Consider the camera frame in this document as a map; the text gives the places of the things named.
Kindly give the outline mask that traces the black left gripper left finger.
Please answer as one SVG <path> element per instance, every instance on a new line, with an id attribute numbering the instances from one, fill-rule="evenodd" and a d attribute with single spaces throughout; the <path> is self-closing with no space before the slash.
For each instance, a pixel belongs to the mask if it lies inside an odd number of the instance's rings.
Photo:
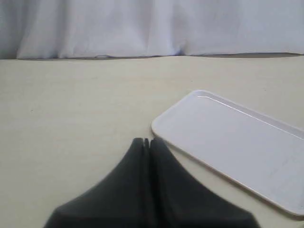
<path id="1" fill-rule="evenodd" d="M 148 143 L 133 139 L 117 166 L 97 185 L 57 207 L 45 227 L 149 227 Z"/>

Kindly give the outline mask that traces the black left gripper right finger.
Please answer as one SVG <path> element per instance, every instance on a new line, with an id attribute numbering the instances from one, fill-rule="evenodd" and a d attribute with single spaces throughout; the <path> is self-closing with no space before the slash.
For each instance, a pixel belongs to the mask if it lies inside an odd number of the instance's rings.
<path id="1" fill-rule="evenodd" d="M 248 211 L 196 180 L 164 141 L 150 143 L 150 177 L 161 228 L 258 228 Z"/>

